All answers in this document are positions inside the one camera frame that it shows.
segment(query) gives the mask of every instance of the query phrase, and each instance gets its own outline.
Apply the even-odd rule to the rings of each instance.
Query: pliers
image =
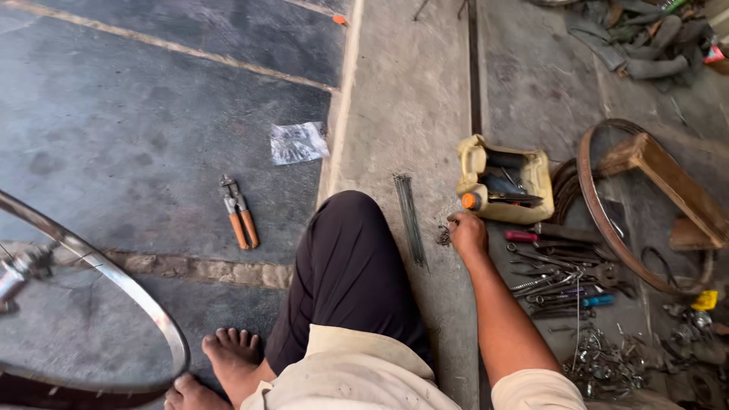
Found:
[[[238,246],[241,249],[257,247],[259,242],[256,226],[253,225],[253,217],[246,205],[246,200],[238,190],[238,183],[235,182],[235,179],[223,174],[220,178],[220,191],[223,194],[223,202],[229,214],[230,224],[233,226],[233,232],[235,232],[235,237],[238,239]],[[248,233],[248,237],[251,239],[250,245],[246,241],[245,233]]]

